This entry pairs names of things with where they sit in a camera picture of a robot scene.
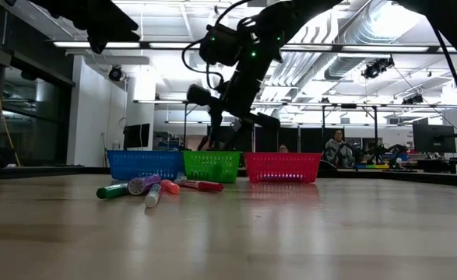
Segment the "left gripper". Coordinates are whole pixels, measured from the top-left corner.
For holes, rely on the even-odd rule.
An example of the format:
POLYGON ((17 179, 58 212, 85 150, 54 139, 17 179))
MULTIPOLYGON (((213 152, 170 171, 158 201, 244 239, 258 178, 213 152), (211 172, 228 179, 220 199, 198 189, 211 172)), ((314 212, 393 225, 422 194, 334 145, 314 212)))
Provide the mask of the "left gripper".
POLYGON ((46 9, 54 18, 69 19, 77 26, 92 26, 87 40, 95 54, 101 54, 106 42, 138 42, 138 24, 111 0, 30 0, 46 9))

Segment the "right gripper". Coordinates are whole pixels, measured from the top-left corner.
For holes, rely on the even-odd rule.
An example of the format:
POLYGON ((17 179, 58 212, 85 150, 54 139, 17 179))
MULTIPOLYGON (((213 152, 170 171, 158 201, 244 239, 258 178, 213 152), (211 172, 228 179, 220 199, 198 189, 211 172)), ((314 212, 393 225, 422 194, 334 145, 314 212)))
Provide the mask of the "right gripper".
MULTIPOLYGON (((249 150, 254 124, 269 129, 280 127, 280 121, 277 118, 251 112, 252 104, 261 89, 262 80, 270 64, 270 61, 239 61, 222 94, 222 109, 240 119, 234 123, 233 132, 227 140, 229 150, 249 150)), ((211 110, 209 116, 211 120, 209 148, 217 150, 220 147, 222 112, 211 110)))

